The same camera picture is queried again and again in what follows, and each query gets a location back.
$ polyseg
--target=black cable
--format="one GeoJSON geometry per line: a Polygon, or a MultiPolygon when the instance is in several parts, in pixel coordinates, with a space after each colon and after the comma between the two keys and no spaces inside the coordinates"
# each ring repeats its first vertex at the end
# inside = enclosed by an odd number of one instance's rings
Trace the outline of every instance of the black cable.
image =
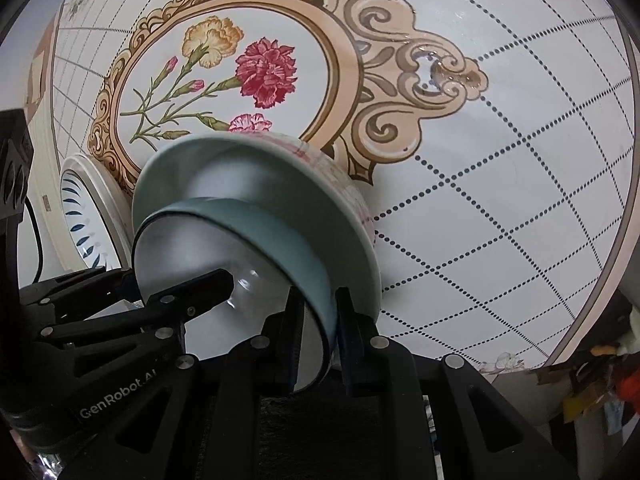
{"type": "Polygon", "coordinates": [[[36,222],[36,215],[33,212],[33,206],[29,197],[25,197],[24,205],[27,206],[29,217],[31,218],[31,225],[33,227],[33,234],[36,237],[36,245],[38,246],[38,270],[36,270],[36,277],[33,279],[33,283],[38,283],[40,275],[42,274],[43,255],[42,255],[42,240],[40,239],[40,230],[38,229],[38,223],[36,222]]]}

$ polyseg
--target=green leaf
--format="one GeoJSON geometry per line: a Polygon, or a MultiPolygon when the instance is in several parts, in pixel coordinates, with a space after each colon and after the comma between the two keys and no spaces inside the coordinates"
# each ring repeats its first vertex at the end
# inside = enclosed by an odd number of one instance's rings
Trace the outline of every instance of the green leaf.
{"type": "Polygon", "coordinates": [[[187,130],[167,130],[163,132],[160,137],[167,140],[175,140],[185,135],[189,135],[190,133],[191,132],[188,132],[187,130]]]}
{"type": "Polygon", "coordinates": [[[212,130],[216,130],[217,132],[226,132],[229,130],[228,123],[225,123],[224,121],[219,121],[215,117],[197,115],[197,118],[207,128],[211,128],[212,130]]]}

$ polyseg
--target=cloth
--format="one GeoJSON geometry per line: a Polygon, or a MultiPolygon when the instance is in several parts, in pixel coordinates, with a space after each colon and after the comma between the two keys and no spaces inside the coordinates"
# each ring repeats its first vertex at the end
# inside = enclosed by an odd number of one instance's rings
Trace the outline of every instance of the cloth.
{"type": "Polygon", "coordinates": [[[611,399],[604,405],[604,415],[607,422],[607,434],[613,435],[622,431],[622,415],[625,403],[620,399],[611,399]]]}
{"type": "Polygon", "coordinates": [[[640,368],[627,377],[616,378],[615,384],[618,398],[631,403],[636,413],[640,413],[640,368]]]}
{"type": "Polygon", "coordinates": [[[600,379],[593,381],[577,395],[568,395],[562,400],[564,422],[568,423],[583,415],[600,409],[610,400],[607,383],[600,379]]]}
{"type": "Polygon", "coordinates": [[[617,355],[635,354],[640,352],[640,311],[631,309],[629,314],[631,330],[618,338],[617,355]]]}

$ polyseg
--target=yellow carnation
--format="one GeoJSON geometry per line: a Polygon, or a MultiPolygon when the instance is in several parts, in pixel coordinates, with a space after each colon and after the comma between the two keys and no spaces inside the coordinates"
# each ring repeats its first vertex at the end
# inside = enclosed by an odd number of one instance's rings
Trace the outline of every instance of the yellow carnation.
{"type": "Polygon", "coordinates": [[[242,38],[244,32],[229,18],[211,16],[187,29],[182,44],[182,55],[189,57],[202,45],[207,48],[207,53],[200,59],[200,66],[213,68],[220,64],[223,57],[235,54],[238,42],[242,38]]]}

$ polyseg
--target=red object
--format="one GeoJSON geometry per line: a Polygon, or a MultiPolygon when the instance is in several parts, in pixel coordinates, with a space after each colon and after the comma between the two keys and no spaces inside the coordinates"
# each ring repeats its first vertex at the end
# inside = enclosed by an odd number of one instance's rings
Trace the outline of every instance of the red object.
{"type": "Polygon", "coordinates": [[[262,114],[241,114],[229,123],[230,132],[268,132],[273,123],[262,114]]]}
{"type": "Polygon", "coordinates": [[[271,108],[295,91],[293,77],[298,70],[289,54],[292,46],[278,46],[278,40],[262,38],[249,45],[236,59],[236,77],[242,82],[240,93],[253,96],[256,108],[271,108]]]}
{"type": "Polygon", "coordinates": [[[164,66],[164,71],[167,74],[170,74],[175,66],[178,64],[178,58],[176,56],[173,56],[169,61],[166,62],[166,65],[164,66]]]}
{"type": "Polygon", "coordinates": [[[631,403],[636,413],[640,413],[640,368],[615,382],[618,398],[631,403]]]}
{"type": "Polygon", "coordinates": [[[204,81],[202,79],[196,79],[189,83],[189,92],[197,92],[204,88],[204,81]]]}

